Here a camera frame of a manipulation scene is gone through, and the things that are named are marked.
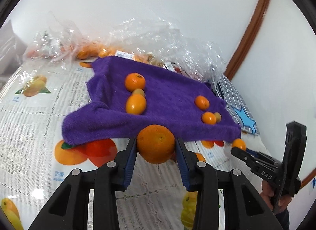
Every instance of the white label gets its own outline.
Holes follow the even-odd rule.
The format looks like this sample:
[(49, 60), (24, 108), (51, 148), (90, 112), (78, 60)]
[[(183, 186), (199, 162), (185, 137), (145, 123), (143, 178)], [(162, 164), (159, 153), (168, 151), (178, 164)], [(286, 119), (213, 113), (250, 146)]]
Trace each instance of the white label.
[(166, 62), (165, 63), (165, 67), (172, 72), (176, 72), (176, 70), (173, 68), (173, 65), (171, 64), (171, 62)]
[(119, 51), (119, 50), (117, 50), (114, 55), (118, 56), (118, 57), (125, 58), (125, 59), (131, 59), (131, 60), (134, 59), (134, 54), (130, 54), (130, 53)]

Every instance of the purple towel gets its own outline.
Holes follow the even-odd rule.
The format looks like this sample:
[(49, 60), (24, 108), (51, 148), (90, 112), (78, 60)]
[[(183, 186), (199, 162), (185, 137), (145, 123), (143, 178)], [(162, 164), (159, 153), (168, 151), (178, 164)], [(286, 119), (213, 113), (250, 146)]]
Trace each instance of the purple towel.
[[(97, 59), (92, 63), (94, 77), (87, 83), (92, 102), (66, 116), (63, 138), (70, 145), (107, 138), (132, 138), (146, 126), (167, 127), (176, 138), (184, 141), (224, 140), (232, 142), (241, 135), (241, 129), (228, 111), (225, 101), (217, 98), (205, 84), (170, 72), (121, 57)], [(131, 95), (124, 86), (125, 77), (137, 72), (146, 79), (147, 107), (142, 115), (125, 112), (125, 103)], [(210, 101), (211, 112), (219, 112), (222, 121), (204, 124), (204, 111), (194, 104), (198, 95)]]

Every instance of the blue star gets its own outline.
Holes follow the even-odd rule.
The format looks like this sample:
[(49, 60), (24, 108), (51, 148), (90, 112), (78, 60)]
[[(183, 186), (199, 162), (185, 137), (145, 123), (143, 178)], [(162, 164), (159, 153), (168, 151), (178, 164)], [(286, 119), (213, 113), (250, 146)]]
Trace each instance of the blue star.
[(233, 109), (237, 113), (237, 115), (240, 117), (243, 126), (250, 127), (251, 133), (254, 134), (256, 132), (255, 127), (254, 127), (256, 122), (253, 119), (249, 118), (244, 107), (241, 106), (240, 110), (235, 107), (233, 107)]

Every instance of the silver screw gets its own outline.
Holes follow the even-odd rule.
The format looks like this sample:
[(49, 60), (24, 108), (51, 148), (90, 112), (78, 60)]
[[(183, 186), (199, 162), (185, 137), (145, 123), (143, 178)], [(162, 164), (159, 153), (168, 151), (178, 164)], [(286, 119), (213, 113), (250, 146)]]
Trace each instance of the silver screw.
[(197, 162), (197, 165), (200, 167), (200, 168), (203, 168), (206, 166), (206, 163), (204, 161), (198, 161)]
[(239, 169), (235, 168), (235, 169), (233, 169), (233, 174), (235, 176), (240, 176), (241, 175), (241, 171)]
[(80, 169), (76, 168), (76, 169), (72, 170), (71, 174), (73, 176), (78, 176), (80, 174)]
[(106, 164), (109, 168), (113, 168), (116, 166), (116, 162), (115, 161), (109, 161), (107, 164)]

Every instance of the human hand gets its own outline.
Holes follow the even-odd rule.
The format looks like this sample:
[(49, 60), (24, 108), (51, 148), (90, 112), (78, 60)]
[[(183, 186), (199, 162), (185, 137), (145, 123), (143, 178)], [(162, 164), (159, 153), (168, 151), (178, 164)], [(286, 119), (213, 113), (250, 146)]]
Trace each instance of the human hand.
[[(260, 196), (263, 198), (263, 200), (266, 202), (268, 207), (272, 210), (273, 206), (271, 204), (270, 199), (274, 196), (274, 191), (272, 190), (271, 186), (267, 181), (262, 181), (262, 193), (260, 193)], [(291, 202), (292, 197), (290, 195), (284, 195), (279, 200), (279, 211), (277, 213), (281, 213), (286, 209), (288, 204)]]

